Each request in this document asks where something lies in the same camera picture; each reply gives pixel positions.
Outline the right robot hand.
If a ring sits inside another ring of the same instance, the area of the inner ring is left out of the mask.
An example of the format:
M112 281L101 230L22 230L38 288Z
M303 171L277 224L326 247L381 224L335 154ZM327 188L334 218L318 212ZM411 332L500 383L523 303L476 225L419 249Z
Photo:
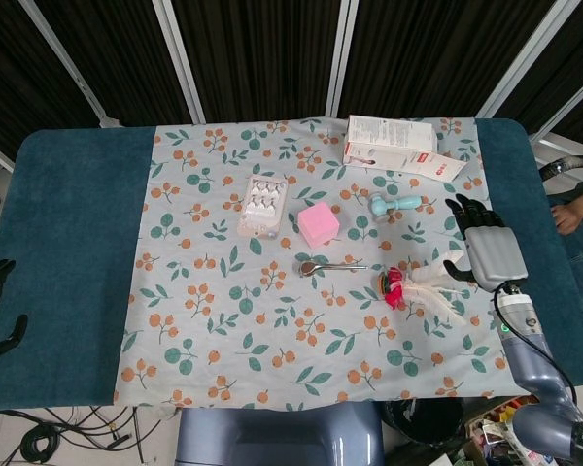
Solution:
M452 259L444 260L445 270L454 280L476 283L488 292L526 280L528 271L517 238L496 212L462 194L445 203L460 229L470 264L464 271Z

